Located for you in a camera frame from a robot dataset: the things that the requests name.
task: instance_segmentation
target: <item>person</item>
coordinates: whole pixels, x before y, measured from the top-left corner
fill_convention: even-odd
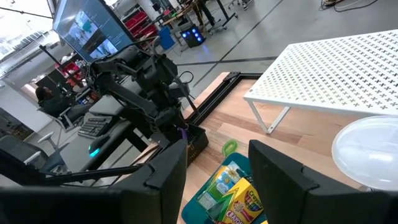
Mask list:
[[[72,122],[84,116],[92,106],[91,104],[72,106],[67,97],[56,98],[52,91],[45,86],[38,87],[35,94],[44,113],[53,117],[58,118],[62,112],[71,107],[67,116]]]
[[[210,24],[213,26],[215,23],[214,17],[211,15],[211,12],[206,7],[206,2],[208,0],[178,0],[180,4],[190,5],[192,4],[192,9],[195,12],[198,22],[199,22],[199,29],[203,30],[205,28],[205,23],[203,22],[203,12],[206,16],[211,18]]]

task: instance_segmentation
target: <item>blue light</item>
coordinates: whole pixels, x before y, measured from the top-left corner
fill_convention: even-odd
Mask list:
[[[97,155],[99,152],[100,152],[99,148],[95,149],[94,152],[90,153],[90,157],[95,157],[95,155]]]

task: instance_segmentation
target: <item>yellow crayon box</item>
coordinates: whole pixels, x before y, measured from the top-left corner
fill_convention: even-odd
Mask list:
[[[247,224],[261,214],[262,205],[254,187],[241,178],[207,212],[217,224]]]

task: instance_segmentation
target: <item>wooden tabletop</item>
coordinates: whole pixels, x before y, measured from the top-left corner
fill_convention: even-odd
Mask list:
[[[184,16],[186,13],[188,13],[189,11],[191,11],[192,9],[192,5],[190,4],[189,6],[187,6],[185,9],[182,9],[180,11],[177,12],[177,15],[174,16],[173,18],[165,21],[162,23],[163,26],[166,26],[167,24],[170,24],[171,22],[173,22],[174,20]]]

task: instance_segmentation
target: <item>table leg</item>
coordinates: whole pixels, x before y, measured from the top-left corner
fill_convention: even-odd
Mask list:
[[[276,117],[276,119],[274,120],[274,122],[272,122],[272,124],[269,126],[269,128],[267,128],[267,126],[264,124],[264,122],[262,121],[262,118],[259,114],[259,112],[257,111],[256,107],[254,106],[253,102],[248,101],[248,104],[251,108],[251,110],[253,111],[257,122],[260,124],[261,129],[266,133],[266,134],[270,134],[273,132],[273,130],[275,130],[276,126],[279,124],[280,121],[282,121],[282,119],[284,118],[284,116],[286,115],[286,113],[289,111],[290,107],[285,106],[285,108],[279,113],[278,117]]]
[[[177,43],[179,44],[179,46],[183,46],[182,45],[182,43],[181,43],[181,41],[180,41],[180,38],[179,37],[177,37],[177,35],[173,32],[173,34],[172,34],[173,36],[174,36],[174,38],[175,38],[175,40],[177,41]]]

